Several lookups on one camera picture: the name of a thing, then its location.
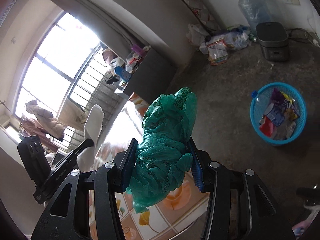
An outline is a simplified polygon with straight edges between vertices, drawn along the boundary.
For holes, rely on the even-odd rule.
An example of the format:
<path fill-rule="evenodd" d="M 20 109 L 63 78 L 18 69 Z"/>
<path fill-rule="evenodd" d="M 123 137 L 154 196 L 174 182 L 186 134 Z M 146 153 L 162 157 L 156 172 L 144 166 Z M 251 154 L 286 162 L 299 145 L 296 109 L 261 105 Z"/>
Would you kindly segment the green plastic bag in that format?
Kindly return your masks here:
<path fill-rule="evenodd" d="M 146 110 L 127 188 L 136 213 L 146 212 L 182 185 L 193 164 L 187 143 L 196 115 L 197 97 L 188 87 L 160 95 Z"/>

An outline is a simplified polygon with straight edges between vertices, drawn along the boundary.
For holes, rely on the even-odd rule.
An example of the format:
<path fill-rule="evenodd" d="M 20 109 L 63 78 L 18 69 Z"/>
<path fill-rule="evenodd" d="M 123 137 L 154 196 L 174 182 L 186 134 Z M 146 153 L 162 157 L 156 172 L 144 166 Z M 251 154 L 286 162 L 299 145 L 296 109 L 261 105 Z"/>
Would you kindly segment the white cloth glove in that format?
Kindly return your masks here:
<path fill-rule="evenodd" d="M 97 147 L 97 140 L 100 132 L 102 131 L 102 123 L 104 119 L 104 113 L 102 108 L 95 104 L 88 115 L 86 123 L 84 125 L 85 139 L 91 139 L 93 146 L 90 146 L 77 157 L 77 165 L 81 172 L 88 171 L 94 164 L 95 152 Z"/>

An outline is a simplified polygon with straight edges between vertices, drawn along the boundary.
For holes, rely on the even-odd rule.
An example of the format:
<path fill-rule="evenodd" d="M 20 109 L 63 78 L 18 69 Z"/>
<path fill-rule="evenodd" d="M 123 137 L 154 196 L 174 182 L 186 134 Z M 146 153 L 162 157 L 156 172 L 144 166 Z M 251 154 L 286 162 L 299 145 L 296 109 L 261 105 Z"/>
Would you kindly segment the red foil wrapper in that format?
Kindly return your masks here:
<path fill-rule="evenodd" d="M 267 136 L 269 138 L 274 138 L 277 133 L 276 126 L 273 124 L 273 122 L 267 116 L 264 116 L 259 121 L 259 130 L 261 133 L 263 133 L 265 136 Z"/>

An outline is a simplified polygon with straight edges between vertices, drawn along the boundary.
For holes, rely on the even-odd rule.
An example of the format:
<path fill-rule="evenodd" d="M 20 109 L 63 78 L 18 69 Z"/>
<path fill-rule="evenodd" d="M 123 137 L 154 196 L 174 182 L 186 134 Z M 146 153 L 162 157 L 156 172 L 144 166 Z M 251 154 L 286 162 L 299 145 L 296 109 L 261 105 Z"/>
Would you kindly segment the metal balcony railing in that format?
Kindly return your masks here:
<path fill-rule="evenodd" d="M 123 101 L 115 93 L 116 88 L 113 85 L 108 85 L 106 80 L 107 64 L 103 61 L 103 48 L 101 45 L 97 45 L 71 81 L 57 117 L 61 115 L 66 100 L 76 103 L 85 113 L 88 113 L 97 104 L 104 113 L 102 130 L 105 130 Z"/>

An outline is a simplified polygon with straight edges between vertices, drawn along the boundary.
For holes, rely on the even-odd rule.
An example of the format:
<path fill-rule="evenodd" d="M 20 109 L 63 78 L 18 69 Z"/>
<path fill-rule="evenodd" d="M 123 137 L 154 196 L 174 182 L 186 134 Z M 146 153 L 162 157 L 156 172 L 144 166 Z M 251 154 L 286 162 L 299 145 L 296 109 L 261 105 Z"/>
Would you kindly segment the large blue water jug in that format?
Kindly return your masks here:
<path fill-rule="evenodd" d="M 239 0 L 238 7 L 255 36 L 258 24 L 272 21 L 264 0 Z"/>

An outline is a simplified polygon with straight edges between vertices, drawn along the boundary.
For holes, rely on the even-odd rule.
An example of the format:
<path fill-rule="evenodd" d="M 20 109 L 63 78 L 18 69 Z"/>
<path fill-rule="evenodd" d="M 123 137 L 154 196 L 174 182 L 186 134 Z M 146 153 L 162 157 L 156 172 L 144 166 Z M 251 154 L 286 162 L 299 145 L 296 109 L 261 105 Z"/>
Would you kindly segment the clear Pepsi plastic bottle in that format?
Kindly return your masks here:
<path fill-rule="evenodd" d="M 267 116 L 276 127 L 279 127 L 285 120 L 284 114 L 271 102 L 270 97 L 256 90 L 252 92 L 253 104 L 251 106 L 251 118 L 255 123 Z"/>

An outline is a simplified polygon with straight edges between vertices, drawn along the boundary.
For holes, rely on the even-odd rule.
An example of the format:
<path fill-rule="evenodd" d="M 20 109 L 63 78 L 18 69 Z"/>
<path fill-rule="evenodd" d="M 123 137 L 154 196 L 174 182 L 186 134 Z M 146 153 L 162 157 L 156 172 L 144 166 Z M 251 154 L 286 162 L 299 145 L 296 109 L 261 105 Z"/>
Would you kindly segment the blue detergent bottle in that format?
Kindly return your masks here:
<path fill-rule="evenodd" d="M 129 73 L 128 71 L 126 71 L 125 68 L 117 66 L 114 68 L 114 72 L 117 76 L 119 76 L 122 80 L 124 80 L 125 82 L 129 82 L 132 74 Z"/>

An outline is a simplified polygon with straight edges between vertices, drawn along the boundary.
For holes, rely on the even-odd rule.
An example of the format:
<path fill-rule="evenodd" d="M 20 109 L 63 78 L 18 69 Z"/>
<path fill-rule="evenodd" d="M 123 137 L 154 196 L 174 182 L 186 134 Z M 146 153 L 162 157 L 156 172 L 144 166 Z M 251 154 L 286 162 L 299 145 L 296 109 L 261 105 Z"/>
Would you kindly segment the clear plastic wrapper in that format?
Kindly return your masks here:
<path fill-rule="evenodd" d="M 274 140 L 286 140 L 290 139 L 296 128 L 295 121 L 284 121 L 279 127 L 277 127 Z"/>

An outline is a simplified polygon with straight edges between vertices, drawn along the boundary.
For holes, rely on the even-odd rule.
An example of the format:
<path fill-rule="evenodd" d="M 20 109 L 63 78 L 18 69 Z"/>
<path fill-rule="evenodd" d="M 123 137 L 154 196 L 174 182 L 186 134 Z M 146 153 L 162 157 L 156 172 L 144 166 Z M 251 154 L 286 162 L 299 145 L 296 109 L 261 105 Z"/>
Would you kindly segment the grey curtain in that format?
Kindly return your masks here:
<path fill-rule="evenodd" d="M 90 0 L 51 1 L 91 29 L 99 40 L 121 59 L 125 59 L 131 53 L 132 47 L 145 47 L 142 38 Z"/>

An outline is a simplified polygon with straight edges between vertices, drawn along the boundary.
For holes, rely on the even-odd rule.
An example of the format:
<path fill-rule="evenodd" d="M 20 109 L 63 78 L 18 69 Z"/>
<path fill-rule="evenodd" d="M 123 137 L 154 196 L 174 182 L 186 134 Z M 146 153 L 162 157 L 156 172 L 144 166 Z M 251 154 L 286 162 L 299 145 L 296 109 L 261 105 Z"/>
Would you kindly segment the blue plastic basket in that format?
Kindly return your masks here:
<path fill-rule="evenodd" d="M 297 139 L 306 124 L 306 104 L 291 85 L 269 83 L 251 94 L 250 119 L 254 130 L 272 146 Z"/>

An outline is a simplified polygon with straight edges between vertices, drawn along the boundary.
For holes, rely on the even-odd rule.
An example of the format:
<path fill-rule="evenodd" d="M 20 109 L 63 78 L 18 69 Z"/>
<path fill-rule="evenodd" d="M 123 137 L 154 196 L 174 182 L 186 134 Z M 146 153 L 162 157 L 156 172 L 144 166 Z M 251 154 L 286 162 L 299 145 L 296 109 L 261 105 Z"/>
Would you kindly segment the pink hanging jacket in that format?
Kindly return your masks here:
<path fill-rule="evenodd" d="M 26 104 L 26 110 L 28 113 L 36 116 L 38 122 L 49 135 L 58 141 L 63 141 L 65 136 L 64 131 L 67 126 L 54 118 L 52 112 L 40 107 L 36 100 L 29 101 Z"/>

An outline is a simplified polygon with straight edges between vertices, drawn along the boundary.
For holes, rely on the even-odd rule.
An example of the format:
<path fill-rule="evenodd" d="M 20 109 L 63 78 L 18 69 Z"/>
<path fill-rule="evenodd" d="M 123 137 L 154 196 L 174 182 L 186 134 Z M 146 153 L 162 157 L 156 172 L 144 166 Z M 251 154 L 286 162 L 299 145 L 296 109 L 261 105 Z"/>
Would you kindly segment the patterned table cover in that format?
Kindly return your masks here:
<path fill-rule="evenodd" d="M 130 185 L 116 194 L 126 239 L 171 239 L 205 213 L 209 196 L 195 186 L 187 148 L 196 112 L 189 88 L 153 103 L 133 94 L 107 133 L 94 168 L 127 150 L 132 139 L 138 142 Z"/>

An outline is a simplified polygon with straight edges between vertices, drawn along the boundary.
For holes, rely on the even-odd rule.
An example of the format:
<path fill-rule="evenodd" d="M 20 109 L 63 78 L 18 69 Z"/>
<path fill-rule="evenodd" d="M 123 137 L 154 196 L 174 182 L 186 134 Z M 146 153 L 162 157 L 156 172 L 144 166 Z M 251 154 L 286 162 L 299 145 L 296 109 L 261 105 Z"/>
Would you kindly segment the black rice cooker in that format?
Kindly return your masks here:
<path fill-rule="evenodd" d="M 267 61 L 286 62 L 289 60 L 289 37 L 281 23 L 259 23 L 256 33 L 261 52 Z"/>

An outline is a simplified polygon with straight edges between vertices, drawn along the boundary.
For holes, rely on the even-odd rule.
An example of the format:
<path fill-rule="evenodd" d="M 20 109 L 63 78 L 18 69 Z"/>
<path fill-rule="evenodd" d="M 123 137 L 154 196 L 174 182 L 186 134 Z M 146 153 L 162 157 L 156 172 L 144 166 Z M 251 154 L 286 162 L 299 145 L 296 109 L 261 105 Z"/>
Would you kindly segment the purple yellow snack bag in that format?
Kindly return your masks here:
<path fill-rule="evenodd" d="M 274 88 L 270 100 L 283 114 L 289 116 L 290 121 L 294 121 L 300 117 L 299 110 L 295 105 L 295 100 L 283 91 Z"/>

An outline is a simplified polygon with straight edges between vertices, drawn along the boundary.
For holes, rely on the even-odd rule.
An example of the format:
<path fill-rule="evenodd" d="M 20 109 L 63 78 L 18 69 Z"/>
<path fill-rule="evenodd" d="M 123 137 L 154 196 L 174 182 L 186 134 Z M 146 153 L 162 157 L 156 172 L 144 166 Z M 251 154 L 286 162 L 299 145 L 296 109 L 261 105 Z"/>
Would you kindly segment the beige hanging garment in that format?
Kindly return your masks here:
<path fill-rule="evenodd" d="M 88 115 L 81 106 L 69 98 L 66 98 L 58 116 L 60 122 L 79 131 L 84 131 L 87 118 Z"/>

